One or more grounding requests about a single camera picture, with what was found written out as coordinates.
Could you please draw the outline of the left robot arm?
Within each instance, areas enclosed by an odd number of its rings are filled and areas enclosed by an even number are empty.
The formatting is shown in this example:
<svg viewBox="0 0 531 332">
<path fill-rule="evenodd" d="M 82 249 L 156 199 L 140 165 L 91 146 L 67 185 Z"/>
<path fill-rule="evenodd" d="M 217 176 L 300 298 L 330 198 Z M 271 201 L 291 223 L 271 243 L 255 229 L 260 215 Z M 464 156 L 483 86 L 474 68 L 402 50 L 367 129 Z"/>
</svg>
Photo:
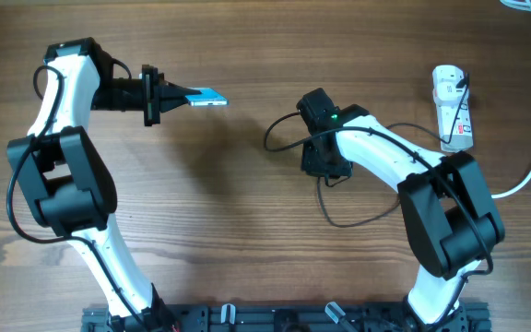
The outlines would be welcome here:
<svg viewBox="0 0 531 332">
<path fill-rule="evenodd" d="M 13 194 L 19 188 L 35 221 L 53 231 L 52 243 L 69 243 L 86 262 L 108 301 L 113 331 L 173 331 L 177 320 L 131 256 L 119 231 L 114 181 L 87 129 L 93 110 L 140 111 L 147 126 L 186 104 L 196 89 L 165 80 L 151 65 L 139 79 L 116 78 L 118 60 L 91 37 L 52 44 L 43 57 L 48 73 L 41 109 L 27 135 L 9 142 L 12 168 L 6 211 L 18 225 Z"/>
</svg>

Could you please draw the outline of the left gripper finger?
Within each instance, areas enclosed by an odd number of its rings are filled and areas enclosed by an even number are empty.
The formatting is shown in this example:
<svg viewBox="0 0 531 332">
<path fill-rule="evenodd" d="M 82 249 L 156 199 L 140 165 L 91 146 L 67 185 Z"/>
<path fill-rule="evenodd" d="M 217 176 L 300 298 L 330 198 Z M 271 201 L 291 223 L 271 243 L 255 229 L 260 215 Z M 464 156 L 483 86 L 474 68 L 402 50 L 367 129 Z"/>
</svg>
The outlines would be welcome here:
<svg viewBox="0 0 531 332">
<path fill-rule="evenodd" d="M 159 95 L 161 98 L 186 98 L 187 96 L 200 95 L 198 89 L 185 88 L 169 81 L 159 84 Z"/>
<path fill-rule="evenodd" d="M 159 112 L 166 113 L 187 103 L 188 100 L 185 96 L 178 96 L 174 98 L 161 98 L 159 101 Z"/>
</svg>

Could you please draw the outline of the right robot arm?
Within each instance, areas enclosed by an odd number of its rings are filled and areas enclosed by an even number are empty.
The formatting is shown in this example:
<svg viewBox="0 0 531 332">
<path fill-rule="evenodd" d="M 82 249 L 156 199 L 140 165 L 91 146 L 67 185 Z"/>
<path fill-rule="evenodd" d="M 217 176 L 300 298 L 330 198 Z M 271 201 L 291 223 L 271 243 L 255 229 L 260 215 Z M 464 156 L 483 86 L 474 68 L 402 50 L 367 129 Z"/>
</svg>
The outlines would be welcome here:
<svg viewBox="0 0 531 332">
<path fill-rule="evenodd" d="M 421 148 L 378 123 L 359 105 L 339 109 L 323 89 L 296 105 L 310 134 L 301 168 L 334 186 L 359 164 L 397 192 L 419 273 L 407 306 L 420 328 L 444 326 L 472 276 L 493 270 L 491 251 L 505 235 L 475 159 Z"/>
</svg>

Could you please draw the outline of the smartphone with blue screen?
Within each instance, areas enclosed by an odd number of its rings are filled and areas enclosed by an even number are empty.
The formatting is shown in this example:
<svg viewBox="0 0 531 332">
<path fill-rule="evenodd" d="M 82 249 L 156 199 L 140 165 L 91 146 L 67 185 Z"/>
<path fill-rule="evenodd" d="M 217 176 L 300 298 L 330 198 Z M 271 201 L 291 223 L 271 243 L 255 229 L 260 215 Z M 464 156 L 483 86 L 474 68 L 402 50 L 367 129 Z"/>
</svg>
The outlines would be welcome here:
<svg viewBox="0 0 531 332">
<path fill-rule="evenodd" d="M 212 88 L 194 88 L 199 94 L 187 95 L 188 104 L 193 107 L 205 106 L 226 106 L 229 104 L 227 98 L 219 94 Z"/>
</svg>

